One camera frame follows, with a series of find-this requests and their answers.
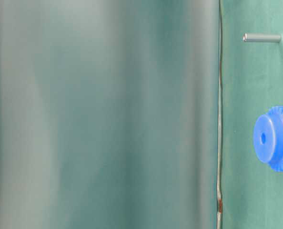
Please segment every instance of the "steel rod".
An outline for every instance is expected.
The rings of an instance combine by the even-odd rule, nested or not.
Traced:
[[[245,33],[243,36],[244,42],[280,42],[281,35],[279,34],[262,34],[262,33]]]

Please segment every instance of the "rust spot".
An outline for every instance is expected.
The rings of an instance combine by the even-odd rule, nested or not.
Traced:
[[[222,213],[222,208],[223,208],[223,203],[222,203],[222,199],[219,199],[219,212]]]

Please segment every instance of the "gear center hole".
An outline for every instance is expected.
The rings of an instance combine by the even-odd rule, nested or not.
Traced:
[[[264,145],[265,144],[265,134],[264,133],[262,133],[262,135],[261,135],[261,143]]]

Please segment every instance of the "metal pin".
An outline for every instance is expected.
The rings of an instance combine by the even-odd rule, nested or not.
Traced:
[[[281,35],[279,34],[261,34],[261,33],[245,33],[243,36],[244,42],[280,42]]]

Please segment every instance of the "plastic gear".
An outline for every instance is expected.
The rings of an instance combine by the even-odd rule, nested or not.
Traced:
[[[253,143],[260,161],[283,171],[283,106],[272,107],[257,119]]]

